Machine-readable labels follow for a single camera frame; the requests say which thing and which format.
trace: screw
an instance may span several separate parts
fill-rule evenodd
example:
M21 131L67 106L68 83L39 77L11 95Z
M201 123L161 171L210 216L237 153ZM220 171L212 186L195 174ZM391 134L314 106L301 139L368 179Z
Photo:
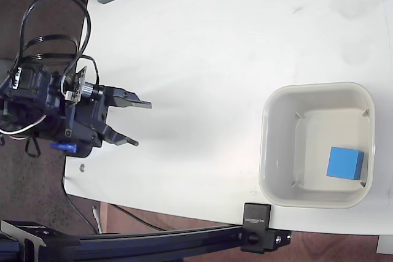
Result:
M38 234L46 234L46 235L50 234L50 232L46 231L46 230L39 230L39 231L36 231L36 233L38 233Z

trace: white cable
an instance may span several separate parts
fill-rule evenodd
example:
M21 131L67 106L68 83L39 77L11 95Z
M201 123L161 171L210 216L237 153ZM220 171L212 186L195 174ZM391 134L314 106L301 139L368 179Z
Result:
M12 135L9 135L9 137L11 137L13 140L16 140L16 141L23 141L23 140L29 138L28 136L25 136L25 137L15 137L15 136L12 136Z
M66 97L66 93L64 92L64 81L66 80L66 76L63 76L60 81L60 91L61 94Z
M25 131L27 131L27 130L33 128L34 126L38 125L38 124L41 123L42 121L44 121L44 119L45 119L46 117L47 117L46 115L43 115L40 119L38 119L37 122L35 122L35 123L33 123L33 124L30 124L30 125L28 125L28 126L22 128L22 129L19 129L19 130L15 130L15 131L5 131L5 130L0 129L0 133L3 133L3 134L5 134L5 135L16 135L16 134L19 134L19 133L23 133L23 132L25 132Z

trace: white container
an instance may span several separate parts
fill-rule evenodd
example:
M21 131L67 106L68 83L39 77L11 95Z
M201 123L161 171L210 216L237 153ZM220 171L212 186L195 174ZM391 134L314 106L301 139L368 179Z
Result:
M260 187L273 204L349 208L371 188L375 106L361 85L327 83L280 88L263 110ZM330 149L364 152L360 180L327 176Z

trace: wooden floor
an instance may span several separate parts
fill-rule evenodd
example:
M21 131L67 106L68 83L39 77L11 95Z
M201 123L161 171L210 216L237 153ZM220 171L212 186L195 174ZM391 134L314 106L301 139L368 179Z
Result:
M129 209L139 218L165 229L201 228L220 223L175 217ZM111 205L101 203L101 220L107 233L149 233L153 229L137 222ZM377 254L377 236L294 233L289 246L276 252L258 255L231 249L185 259L190 262L218 261L393 261L393 255Z

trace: blue clip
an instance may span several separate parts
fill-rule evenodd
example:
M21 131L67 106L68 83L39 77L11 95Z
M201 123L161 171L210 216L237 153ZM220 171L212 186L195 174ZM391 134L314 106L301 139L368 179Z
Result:
M68 153L76 153L77 151L76 144L51 144L50 147L56 150L64 150Z

